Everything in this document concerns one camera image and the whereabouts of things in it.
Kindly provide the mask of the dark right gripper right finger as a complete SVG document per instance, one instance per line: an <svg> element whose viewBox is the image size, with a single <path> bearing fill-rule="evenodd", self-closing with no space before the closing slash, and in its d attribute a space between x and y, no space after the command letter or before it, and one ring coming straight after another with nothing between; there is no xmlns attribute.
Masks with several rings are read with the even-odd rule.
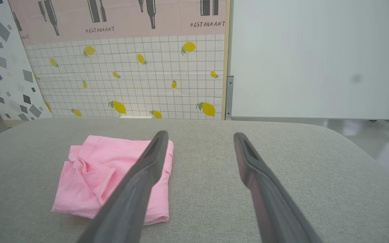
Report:
<svg viewBox="0 0 389 243"><path fill-rule="evenodd" d="M267 167L247 136L234 134L239 174L253 199L263 243L321 243L322 240Z"/></svg>

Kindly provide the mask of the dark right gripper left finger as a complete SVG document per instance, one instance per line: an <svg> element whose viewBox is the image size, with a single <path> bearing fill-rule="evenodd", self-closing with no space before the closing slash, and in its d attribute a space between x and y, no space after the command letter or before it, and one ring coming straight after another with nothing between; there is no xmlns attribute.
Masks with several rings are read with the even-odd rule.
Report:
<svg viewBox="0 0 389 243"><path fill-rule="evenodd" d="M151 190L162 175L168 142L167 131L153 137L77 242L139 242Z"/></svg>

